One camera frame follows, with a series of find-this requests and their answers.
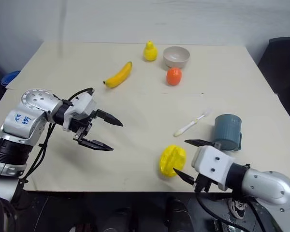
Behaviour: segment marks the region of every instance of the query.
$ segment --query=black chair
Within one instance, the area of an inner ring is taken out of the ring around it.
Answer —
[[[290,115],[290,37],[270,39],[258,67]]]

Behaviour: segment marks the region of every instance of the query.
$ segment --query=white wall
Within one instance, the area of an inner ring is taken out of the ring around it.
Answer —
[[[290,0],[0,0],[0,66],[21,69],[42,41],[245,45],[257,62],[290,36]]]

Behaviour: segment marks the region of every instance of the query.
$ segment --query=yellow lemon slice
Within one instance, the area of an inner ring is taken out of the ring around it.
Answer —
[[[173,168],[181,171],[185,163],[186,151],[179,146],[170,145],[161,154],[159,167],[162,174],[172,177],[176,175]]]

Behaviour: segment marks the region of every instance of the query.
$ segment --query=shoe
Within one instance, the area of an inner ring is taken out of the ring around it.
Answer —
[[[237,219],[243,219],[245,216],[245,207],[246,204],[242,201],[237,201],[233,198],[230,198],[228,201],[229,210]]]

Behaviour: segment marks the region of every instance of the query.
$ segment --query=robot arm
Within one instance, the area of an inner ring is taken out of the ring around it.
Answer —
[[[62,125],[64,131],[75,132],[73,139],[80,145],[95,150],[113,150],[104,143],[84,138],[96,117],[123,126],[111,114],[95,110],[93,92],[89,88],[69,101],[60,100],[44,89],[28,90],[22,95],[21,102],[8,114],[0,129],[0,197],[12,199],[19,182],[17,177],[24,173],[29,153],[47,122]]]
[[[260,172],[233,161],[233,157],[212,146],[202,146],[191,165],[197,172],[217,183],[221,190],[231,188],[236,194],[252,196],[281,208],[290,208],[288,177],[272,171]]]
[[[192,167],[199,173],[196,180],[193,177],[175,170],[187,183],[195,188],[198,194],[208,192],[212,183],[225,191],[233,190],[232,196],[238,199],[255,198],[259,204],[250,203],[250,207],[261,205],[254,209],[259,220],[264,220],[267,228],[264,231],[276,231],[273,220],[262,213],[263,209],[271,214],[283,231],[290,231],[290,179],[278,172],[260,172],[250,168],[249,164],[234,163],[234,158],[220,150],[219,145],[206,141],[188,140],[190,144],[201,146],[196,152]]]

